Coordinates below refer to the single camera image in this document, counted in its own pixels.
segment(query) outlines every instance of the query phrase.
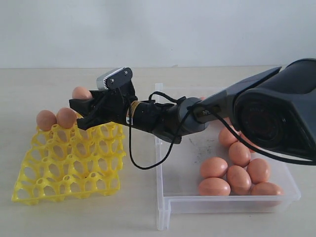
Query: egg tray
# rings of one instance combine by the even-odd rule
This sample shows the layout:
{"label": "egg tray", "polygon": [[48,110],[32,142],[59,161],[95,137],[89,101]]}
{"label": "egg tray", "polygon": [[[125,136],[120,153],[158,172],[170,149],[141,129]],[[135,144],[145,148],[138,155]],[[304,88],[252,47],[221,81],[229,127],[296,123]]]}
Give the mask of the egg tray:
{"label": "egg tray", "polygon": [[113,195],[120,189],[124,139],[122,125],[107,123],[83,131],[58,124],[32,137],[14,185],[13,202],[88,198],[93,193]]}

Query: robotic arm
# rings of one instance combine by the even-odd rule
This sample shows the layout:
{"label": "robotic arm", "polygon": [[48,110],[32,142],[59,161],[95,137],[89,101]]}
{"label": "robotic arm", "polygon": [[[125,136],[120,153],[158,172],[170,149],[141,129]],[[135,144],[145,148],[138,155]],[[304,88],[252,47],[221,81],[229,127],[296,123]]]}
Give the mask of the robotic arm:
{"label": "robotic arm", "polygon": [[[220,120],[252,150],[288,163],[316,165],[316,59],[297,60],[281,71],[276,67],[229,86],[205,100],[173,99],[154,92],[139,101],[130,68],[114,69],[97,79],[92,99],[69,100],[70,108],[83,118],[78,127],[116,122],[151,133],[165,142],[180,144],[182,136],[205,130]],[[154,94],[170,103],[156,103]],[[281,158],[244,141],[225,122],[229,118],[258,147],[306,160]]]}

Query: plastic egg crate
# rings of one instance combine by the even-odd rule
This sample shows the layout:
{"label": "plastic egg crate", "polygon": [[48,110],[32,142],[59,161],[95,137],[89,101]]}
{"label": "plastic egg crate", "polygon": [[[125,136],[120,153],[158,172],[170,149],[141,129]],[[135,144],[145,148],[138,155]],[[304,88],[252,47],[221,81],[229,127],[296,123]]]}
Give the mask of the plastic egg crate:
{"label": "plastic egg crate", "polygon": [[126,155],[122,125],[107,123],[83,131],[53,125],[37,133],[25,154],[14,186],[13,202],[88,198],[93,193],[113,195],[120,189],[118,171]]}
{"label": "plastic egg crate", "polygon": [[[156,91],[161,91],[173,98],[208,97],[223,88],[207,87],[164,87],[156,84]],[[167,101],[155,97],[158,103]],[[169,228],[172,213],[253,213],[284,211],[296,200],[301,193],[285,163],[272,160],[258,153],[252,153],[251,159],[265,159],[271,166],[269,182],[282,187],[281,196],[239,196],[231,192],[229,196],[201,196],[198,185],[203,180],[200,166],[210,157],[220,157],[232,163],[228,158],[228,148],[219,144],[218,135],[224,125],[213,121],[208,128],[199,133],[184,136],[179,145],[174,145],[168,159],[157,167],[157,196],[158,196],[158,230]],[[170,143],[156,138],[156,162],[162,160]]]}

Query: plastic bin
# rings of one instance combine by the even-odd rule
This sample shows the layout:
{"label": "plastic bin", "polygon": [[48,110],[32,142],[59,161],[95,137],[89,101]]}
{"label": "plastic bin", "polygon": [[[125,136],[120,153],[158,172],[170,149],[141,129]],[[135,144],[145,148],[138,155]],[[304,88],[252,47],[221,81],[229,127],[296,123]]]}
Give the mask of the plastic bin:
{"label": "plastic bin", "polygon": [[[180,88],[163,87],[156,84],[156,91],[162,91],[173,98],[210,96],[222,88]],[[167,102],[155,96],[159,103]],[[157,167],[158,230],[169,228],[171,213],[250,213],[284,211],[301,193],[287,166],[257,153],[253,158],[266,159],[272,168],[270,182],[280,185],[282,196],[200,196],[198,184],[202,180],[199,169],[206,158],[219,156],[229,165],[228,150],[218,143],[218,134],[224,127],[214,121],[203,132],[183,137],[181,144],[174,145],[168,159]],[[170,144],[156,138],[156,161],[163,159]]]}

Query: transparent tray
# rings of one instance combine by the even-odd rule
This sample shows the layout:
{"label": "transparent tray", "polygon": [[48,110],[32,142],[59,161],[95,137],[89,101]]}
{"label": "transparent tray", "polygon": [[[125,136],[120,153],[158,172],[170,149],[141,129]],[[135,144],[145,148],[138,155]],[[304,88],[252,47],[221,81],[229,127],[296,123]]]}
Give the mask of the transparent tray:
{"label": "transparent tray", "polygon": [[[163,87],[156,84],[156,91],[161,91],[173,98],[210,96],[222,88],[180,88]],[[159,103],[167,101],[155,96]],[[168,159],[157,167],[158,212],[157,228],[169,228],[171,213],[233,213],[233,212],[279,212],[284,211],[293,201],[299,200],[301,193],[285,163],[252,154],[253,158],[266,159],[272,168],[270,182],[280,185],[282,196],[200,196],[198,184],[202,180],[199,169],[201,163],[209,157],[224,158],[229,165],[228,150],[218,143],[218,134],[224,127],[214,121],[203,132],[183,137],[180,145],[174,145]],[[163,159],[170,146],[156,138],[156,161]]]}

